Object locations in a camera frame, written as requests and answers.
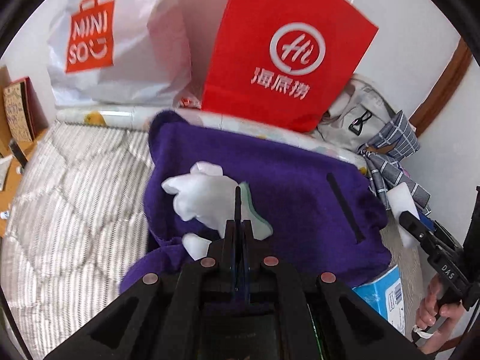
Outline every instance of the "brown wooden trim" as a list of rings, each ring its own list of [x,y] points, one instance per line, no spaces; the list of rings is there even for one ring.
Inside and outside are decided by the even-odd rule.
[[[462,79],[470,66],[471,60],[472,53],[465,41],[461,38],[452,59],[431,90],[427,99],[420,105],[420,107],[418,107],[410,118],[410,123],[417,128],[417,137],[423,134],[438,114],[440,114],[443,107],[445,107],[450,101],[462,82]]]
[[[447,342],[445,342],[445,344],[442,345],[442,347],[440,348],[440,352],[455,348],[456,346],[458,346],[458,344],[460,344],[461,340],[462,340],[462,336],[455,337],[455,338],[452,338],[451,340],[448,340]]]

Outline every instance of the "blue package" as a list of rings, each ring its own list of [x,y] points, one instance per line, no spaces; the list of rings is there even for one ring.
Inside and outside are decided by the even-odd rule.
[[[397,265],[373,281],[355,287],[353,290],[393,327],[405,335],[402,281]]]

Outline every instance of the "purple cloth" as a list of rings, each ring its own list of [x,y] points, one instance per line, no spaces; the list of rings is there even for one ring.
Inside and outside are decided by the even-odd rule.
[[[181,243],[184,234],[218,239],[216,231],[196,219],[183,222],[173,210],[173,196],[161,187],[165,179],[189,173],[198,161],[220,165],[224,175],[248,182],[255,210],[273,227],[266,240],[272,253],[298,271],[333,272],[354,287],[388,268],[391,255],[379,233],[387,224],[386,210],[355,166],[281,143],[192,126],[171,111],[154,119],[149,145],[155,168],[144,207],[160,247],[128,271],[122,292],[146,273],[173,273],[191,261]],[[332,176],[357,232],[335,197]]]

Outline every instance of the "white label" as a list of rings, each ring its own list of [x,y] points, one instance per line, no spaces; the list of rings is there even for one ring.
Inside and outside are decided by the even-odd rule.
[[[402,282],[398,279],[385,291],[387,320],[400,333],[405,335],[405,310],[403,307]]]

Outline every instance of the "beige striped fabric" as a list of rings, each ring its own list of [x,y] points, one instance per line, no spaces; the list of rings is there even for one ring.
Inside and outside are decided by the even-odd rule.
[[[117,296],[146,252],[148,134],[55,122],[14,198],[1,285],[35,359]]]

